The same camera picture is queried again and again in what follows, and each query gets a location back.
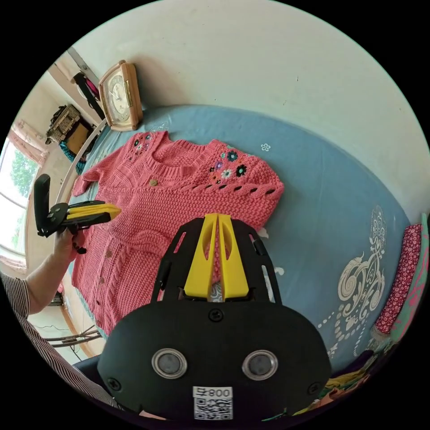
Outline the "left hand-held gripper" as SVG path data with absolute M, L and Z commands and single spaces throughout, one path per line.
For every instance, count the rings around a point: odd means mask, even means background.
M 117 206 L 102 201 L 87 201 L 69 205 L 65 202 L 50 210 L 36 210 L 36 228 L 41 237 L 50 237 L 69 229 L 73 234 L 97 224 L 114 220 L 121 214 Z

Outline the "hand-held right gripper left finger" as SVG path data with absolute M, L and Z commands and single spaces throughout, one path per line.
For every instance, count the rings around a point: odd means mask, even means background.
M 205 215 L 193 260 L 185 283 L 184 292 L 191 298 L 208 298 L 211 293 L 215 242 L 217 232 L 217 214 Z

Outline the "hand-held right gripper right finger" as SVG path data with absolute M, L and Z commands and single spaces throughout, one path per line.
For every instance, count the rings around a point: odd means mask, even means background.
M 248 296 L 249 287 L 243 268 L 231 217 L 218 215 L 220 281 L 224 300 Z

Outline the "person's left hand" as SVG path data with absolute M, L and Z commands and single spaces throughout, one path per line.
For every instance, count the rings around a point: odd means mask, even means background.
M 73 234 L 69 229 L 65 229 L 62 233 L 57 233 L 52 252 L 54 260 L 59 265 L 67 267 L 77 257 L 77 248 L 83 247 L 84 243 L 83 231 Z

